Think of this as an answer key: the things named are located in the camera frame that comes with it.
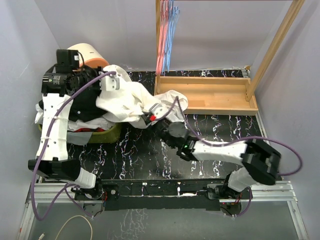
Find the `white shirt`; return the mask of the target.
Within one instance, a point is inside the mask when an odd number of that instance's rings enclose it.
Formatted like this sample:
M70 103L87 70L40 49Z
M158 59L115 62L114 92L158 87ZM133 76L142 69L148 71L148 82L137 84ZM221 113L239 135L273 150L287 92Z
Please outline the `white shirt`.
M188 98L182 93L169 90L158 95L151 95L139 82L132 81L129 74L118 65L108 65L105 72L115 72L120 77L120 89L101 91L96 99L96 106L107 111L105 118L113 123L130 123L137 129L145 129L144 114L155 104L167 107L166 119L171 122L183 122L182 112L188 108Z

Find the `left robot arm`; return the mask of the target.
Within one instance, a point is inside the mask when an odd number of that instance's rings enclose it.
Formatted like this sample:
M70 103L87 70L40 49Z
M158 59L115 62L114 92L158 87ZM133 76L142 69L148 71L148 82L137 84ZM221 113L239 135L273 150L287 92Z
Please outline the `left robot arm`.
M67 151L69 122L89 122L101 118L106 110L96 106L101 93L99 83L91 83L102 73L101 66L85 64L77 49L57 49L57 62L42 77L41 138L35 159L28 169L44 179L62 181L86 189L93 200L103 195L97 176L85 170L79 160L71 159Z

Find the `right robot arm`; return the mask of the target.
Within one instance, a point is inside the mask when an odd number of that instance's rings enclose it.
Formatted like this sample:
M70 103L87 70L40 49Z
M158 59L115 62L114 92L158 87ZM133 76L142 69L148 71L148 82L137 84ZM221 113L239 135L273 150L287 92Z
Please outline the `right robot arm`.
M223 184L209 187L207 192L216 198L236 199L243 190L257 183L267 186L276 183L281 154L262 139L204 143L192 136L180 121L157 120L152 114L145 114L142 119L163 142L177 150L177 156L187 162L216 160L241 166L228 174Z

